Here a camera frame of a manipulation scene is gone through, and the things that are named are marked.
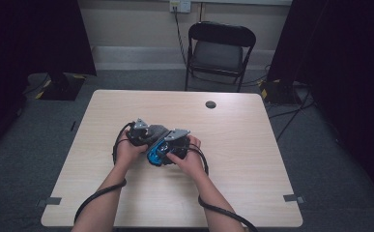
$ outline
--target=right hand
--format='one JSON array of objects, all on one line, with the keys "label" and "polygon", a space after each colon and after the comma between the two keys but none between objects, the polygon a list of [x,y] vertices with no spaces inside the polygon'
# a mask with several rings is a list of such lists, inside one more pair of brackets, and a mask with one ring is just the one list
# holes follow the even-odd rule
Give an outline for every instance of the right hand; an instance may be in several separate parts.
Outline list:
[{"label": "right hand", "polygon": [[[189,135],[188,138],[189,148],[197,149],[196,147],[199,148],[201,146],[201,141],[198,138],[192,135]],[[171,153],[168,153],[167,156],[170,160],[177,164],[185,174],[187,174],[193,180],[196,180],[202,174],[206,175],[202,165],[201,157],[196,152],[188,150],[187,155],[184,159],[180,159],[179,157]]]}]

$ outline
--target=power outlet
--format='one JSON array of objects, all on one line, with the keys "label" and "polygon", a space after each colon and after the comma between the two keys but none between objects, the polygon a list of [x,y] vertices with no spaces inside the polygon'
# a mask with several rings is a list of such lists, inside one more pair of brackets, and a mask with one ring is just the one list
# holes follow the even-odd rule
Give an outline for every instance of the power outlet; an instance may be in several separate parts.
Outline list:
[{"label": "power outlet", "polygon": [[177,13],[190,13],[190,0],[170,0],[169,1],[169,12]]}]

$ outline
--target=hand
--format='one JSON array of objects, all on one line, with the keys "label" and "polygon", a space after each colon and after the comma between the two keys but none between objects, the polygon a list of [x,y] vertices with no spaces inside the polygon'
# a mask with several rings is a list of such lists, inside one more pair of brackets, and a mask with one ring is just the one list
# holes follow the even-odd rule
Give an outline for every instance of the hand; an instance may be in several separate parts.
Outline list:
[{"label": "hand", "polygon": [[[197,149],[197,147],[199,148],[201,146],[201,141],[198,138],[191,135],[189,135],[188,138],[189,148]],[[171,153],[168,153],[167,156],[193,180],[196,180],[202,174],[206,175],[202,165],[201,157],[196,152],[188,150],[187,155],[184,159],[180,159],[179,157]]]},{"label": "hand", "polygon": [[116,164],[132,164],[137,158],[138,155],[142,152],[145,152],[148,148],[147,145],[134,146],[132,145],[127,138],[128,130],[124,130],[123,134],[119,138],[120,143],[117,147],[117,161]]}]

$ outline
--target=chair seat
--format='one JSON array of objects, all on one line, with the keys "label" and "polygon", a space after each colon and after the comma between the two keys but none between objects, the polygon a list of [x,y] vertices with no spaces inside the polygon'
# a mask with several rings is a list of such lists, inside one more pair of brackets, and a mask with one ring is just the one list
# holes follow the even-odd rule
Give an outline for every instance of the chair seat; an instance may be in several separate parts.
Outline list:
[{"label": "chair seat", "polygon": [[199,41],[191,65],[193,68],[240,73],[243,70],[243,49],[240,46]]}]

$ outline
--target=forearm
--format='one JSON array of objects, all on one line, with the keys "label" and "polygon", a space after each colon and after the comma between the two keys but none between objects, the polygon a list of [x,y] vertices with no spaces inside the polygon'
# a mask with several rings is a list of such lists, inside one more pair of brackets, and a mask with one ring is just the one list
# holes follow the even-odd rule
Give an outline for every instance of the forearm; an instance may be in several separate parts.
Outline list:
[{"label": "forearm", "polygon": [[[235,213],[232,206],[223,197],[223,195],[219,192],[219,190],[207,175],[204,174],[195,177],[194,182],[198,188],[201,199],[205,203]],[[205,209],[205,216],[207,218],[208,227],[211,232],[244,231],[244,228],[242,227],[240,222],[228,216],[208,209]]]},{"label": "forearm", "polygon": [[[98,190],[122,183],[128,169],[127,163],[117,162]],[[91,201],[81,212],[72,231],[110,232],[117,213],[120,193],[121,188],[118,188]]]}]

